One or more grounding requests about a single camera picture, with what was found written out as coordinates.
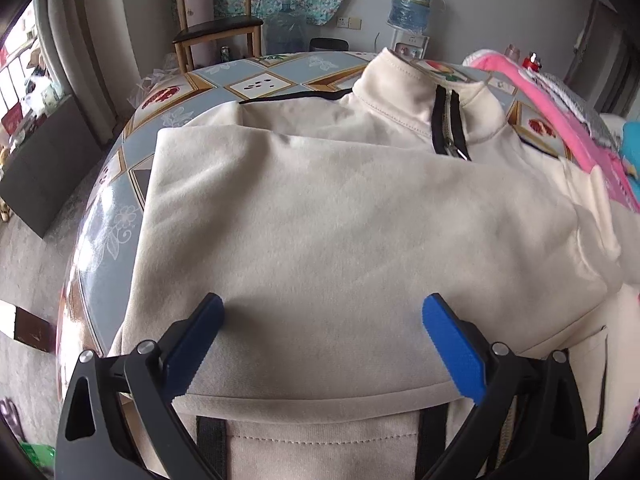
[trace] pink clothing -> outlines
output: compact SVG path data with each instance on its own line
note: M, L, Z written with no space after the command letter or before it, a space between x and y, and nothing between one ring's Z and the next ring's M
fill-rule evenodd
M558 131L580 168L590 172L594 166L600 166L609 197L631 211L640 212L640 203L631 190L619 156L597 146L578 119L569 110L560 109L551 95L536 84L527 69L493 50L478 50L466 58L465 64L480 70L501 72L507 76Z

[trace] window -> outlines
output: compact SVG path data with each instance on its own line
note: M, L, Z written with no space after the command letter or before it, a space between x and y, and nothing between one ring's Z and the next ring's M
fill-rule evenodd
M31 47L37 39L31 2L0 50L0 117L25 95L25 79L33 72L33 68L27 68L27 65L31 59Z

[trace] patterned tablecloth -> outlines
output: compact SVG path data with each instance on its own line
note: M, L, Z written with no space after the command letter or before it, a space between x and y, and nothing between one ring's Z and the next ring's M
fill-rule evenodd
M151 92L112 147L80 225L60 303L61 392L81 350L108 352L124 319L158 130L183 126L227 101L350 88L374 56L316 52L243 59L177 75ZM524 142L571 157L548 121L501 74L427 60L412 63L450 81L485 81Z

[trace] silver bolt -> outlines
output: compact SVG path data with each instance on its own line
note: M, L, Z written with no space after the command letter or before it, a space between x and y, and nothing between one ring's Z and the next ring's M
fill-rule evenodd
M81 363L88 363L93 358L94 352L92 350L84 350L83 352L81 352L79 357Z
M494 343L491 346L491 350L496 355L507 355L509 353L509 347L504 343Z
M148 354L156 347L156 342L147 339L138 345L138 353L141 355Z
M555 350L552 353L552 356L554 358L554 361L556 363L565 363L566 362L566 354L560 350Z

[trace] wooden chair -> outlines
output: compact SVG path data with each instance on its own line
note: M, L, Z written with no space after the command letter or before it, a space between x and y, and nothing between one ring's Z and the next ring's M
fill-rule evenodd
M219 40L246 34L246 46L249 53L255 57L262 55L260 34L262 20L251 15L251 0L244 0L244 16L232 16L231 18L219 18L212 22L199 23L193 27L187 26L187 12L184 0L175 0L180 19L180 33L174 38L175 53L178 55L180 71L185 73L194 70L191 45L204 41Z

